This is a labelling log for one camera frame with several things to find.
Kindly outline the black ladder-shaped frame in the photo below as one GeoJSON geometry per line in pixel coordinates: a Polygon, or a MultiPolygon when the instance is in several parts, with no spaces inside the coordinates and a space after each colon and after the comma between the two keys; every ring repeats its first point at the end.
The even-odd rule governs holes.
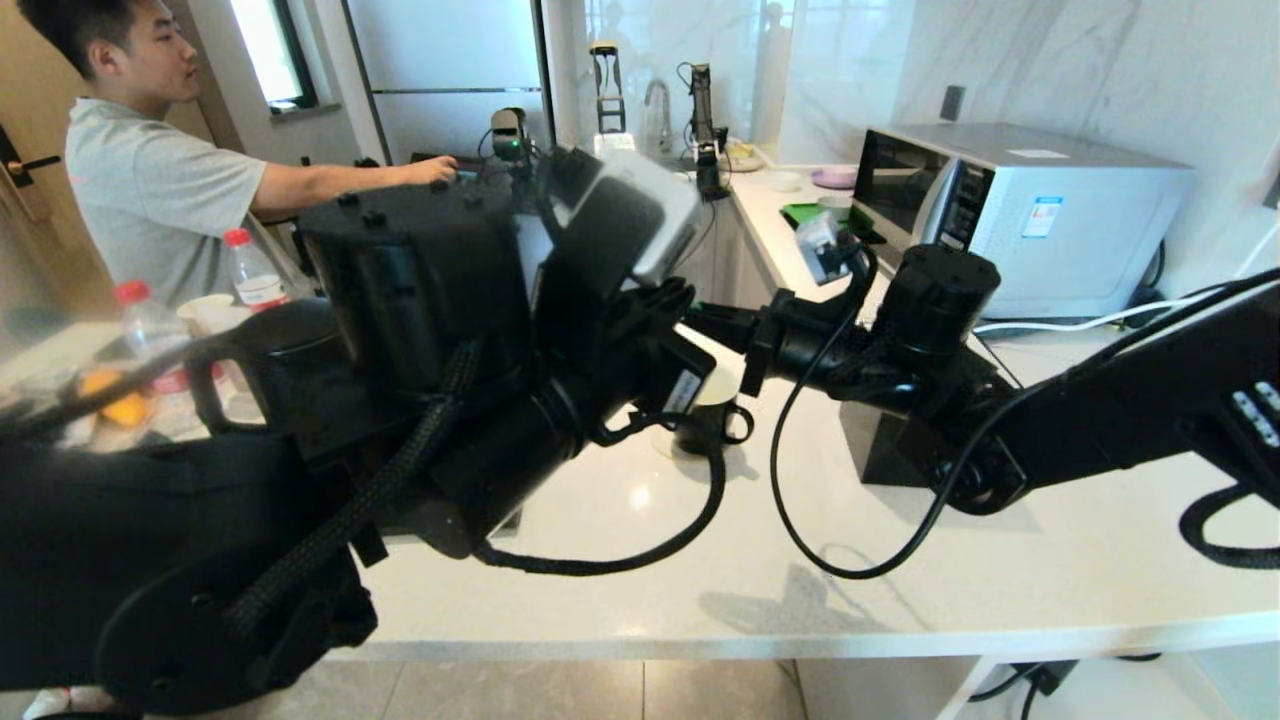
{"type": "Polygon", "coordinates": [[[627,132],[620,50],[614,44],[595,41],[589,46],[595,82],[596,131],[599,135],[627,132]]]}

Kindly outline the grey kitchen base cabinet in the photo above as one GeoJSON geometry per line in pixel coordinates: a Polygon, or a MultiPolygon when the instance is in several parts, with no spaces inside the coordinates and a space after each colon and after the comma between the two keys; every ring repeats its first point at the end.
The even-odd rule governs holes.
{"type": "Polygon", "coordinates": [[[689,263],[698,299],[708,304],[756,309],[780,288],[780,275],[767,261],[764,246],[732,199],[707,213],[710,234],[689,263]]]}

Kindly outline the black ceramic mug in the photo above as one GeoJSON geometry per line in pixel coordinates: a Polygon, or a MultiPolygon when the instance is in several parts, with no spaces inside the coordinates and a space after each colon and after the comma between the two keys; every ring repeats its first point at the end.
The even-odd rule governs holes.
{"type": "Polygon", "coordinates": [[[691,456],[705,456],[714,447],[744,445],[755,430],[755,418],[739,402],[739,377],[718,366],[703,382],[687,415],[707,430],[703,434],[689,424],[671,424],[675,448],[691,456]]]}

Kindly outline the person in grey t-shirt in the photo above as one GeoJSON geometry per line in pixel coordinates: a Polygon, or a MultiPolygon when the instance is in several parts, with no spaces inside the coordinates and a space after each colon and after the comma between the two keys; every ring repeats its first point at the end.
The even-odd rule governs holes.
{"type": "Polygon", "coordinates": [[[164,0],[15,0],[76,69],[64,163],[77,208],[114,284],[143,281],[175,307],[229,293],[225,232],[262,237],[343,193],[431,184],[449,167],[292,167],[189,135],[169,111],[200,95],[197,50],[164,0]]]}

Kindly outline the green cutting board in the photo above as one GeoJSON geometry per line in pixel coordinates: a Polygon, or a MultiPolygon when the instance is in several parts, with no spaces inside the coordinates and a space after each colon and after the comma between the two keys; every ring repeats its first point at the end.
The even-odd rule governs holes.
{"type": "Polygon", "coordinates": [[[800,249],[840,243],[846,236],[865,240],[876,228],[876,222],[852,205],[792,202],[783,205],[780,214],[794,229],[800,249]]]}

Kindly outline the black tissue box white lid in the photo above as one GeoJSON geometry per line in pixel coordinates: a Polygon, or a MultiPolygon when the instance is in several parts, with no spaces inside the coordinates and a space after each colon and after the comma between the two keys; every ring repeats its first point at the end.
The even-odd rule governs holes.
{"type": "Polygon", "coordinates": [[[893,347],[835,398],[864,484],[940,489],[978,427],[1016,395],[970,348],[937,356],[893,347]]]}

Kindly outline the black electric kettle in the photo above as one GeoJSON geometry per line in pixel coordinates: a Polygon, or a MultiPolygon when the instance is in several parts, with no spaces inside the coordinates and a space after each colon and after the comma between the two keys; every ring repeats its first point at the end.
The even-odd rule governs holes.
{"type": "Polygon", "coordinates": [[[320,378],[347,361],[337,315],[326,299],[302,299],[252,313],[237,327],[198,340],[184,355],[195,409],[215,436],[287,430],[298,402],[316,395],[320,378]],[[232,420],[212,378],[219,363],[239,368],[262,424],[232,420]]]}

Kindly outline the silver microwave oven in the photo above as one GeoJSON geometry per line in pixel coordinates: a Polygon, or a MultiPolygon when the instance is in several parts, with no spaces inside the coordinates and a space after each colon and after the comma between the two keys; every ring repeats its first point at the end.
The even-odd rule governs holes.
{"type": "Polygon", "coordinates": [[[1123,310],[1188,195],[1180,161],[1009,123],[865,133],[852,205],[896,252],[940,243],[993,263],[989,319],[1123,310]]]}

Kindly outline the clear water bottle red cap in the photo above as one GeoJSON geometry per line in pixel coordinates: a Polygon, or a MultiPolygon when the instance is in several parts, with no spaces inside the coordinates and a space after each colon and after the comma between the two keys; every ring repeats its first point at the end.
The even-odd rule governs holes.
{"type": "Polygon", "coordinates": [[[232,284],[246,307],[260,313],[291,301],[284,279],[268,255],[253,243],[250,231],[230,229],[224,233],[223,241],[230,252],[232,284]]]}
{"type": "MultiPolygon", "coordinates": [[[[138,360],[150,363],[175,350],[186,350],[195,341],[188,325],[156,299],[143,281],[127,281],[114,290],[122,307],[125,343],[138,360]]],[[[164,397],[189,396],[189,377],[184,360],[150,380],[147,389],[164,397]]]]}

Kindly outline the silver refrigerator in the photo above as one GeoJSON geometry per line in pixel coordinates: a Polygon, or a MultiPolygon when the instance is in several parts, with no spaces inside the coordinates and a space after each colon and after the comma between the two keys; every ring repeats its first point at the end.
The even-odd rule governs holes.
{"type": "Polygon", "coordinates": [[[579,141],[573,0],[343,0],[349,40],[380,147],[472,161],[503,108],[525,114],[541,147],[579,141]]]}

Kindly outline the yellow toy corn cob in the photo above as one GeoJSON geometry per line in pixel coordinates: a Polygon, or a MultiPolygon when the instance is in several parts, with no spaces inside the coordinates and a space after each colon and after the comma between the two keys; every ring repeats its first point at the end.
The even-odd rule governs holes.
{"type": "MultiPolygon", "coordinates": [[[[84,372],[79,379],[79,395],[88,396],[116,383],[124,372],[110,368],[95,368],[84,372]]],[[[146,424],[154,414],[148,397],[140,392],[127,395],[96,411],[96,415],[119,427],[137,428],[146,424]]]]}

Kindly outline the window with dark frame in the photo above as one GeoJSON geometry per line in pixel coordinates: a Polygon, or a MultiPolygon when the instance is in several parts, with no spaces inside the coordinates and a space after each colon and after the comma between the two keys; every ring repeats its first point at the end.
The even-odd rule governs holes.
{"type": "Polygon", "coordinates": [[[269,111],[282,115],[317,106],[289,0],[230,0],[239,36],[269,111]]]}

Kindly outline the chrome faucet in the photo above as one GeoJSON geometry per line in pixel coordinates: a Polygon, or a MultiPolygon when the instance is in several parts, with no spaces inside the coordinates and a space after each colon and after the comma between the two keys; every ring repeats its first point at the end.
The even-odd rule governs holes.
{"type": "Polygon", "coordinates": [[[669,86],[660,78],[650,79],[644,96],[644,143],[649,154],[668,155],[673,131],[669,117],[669,86]]]}

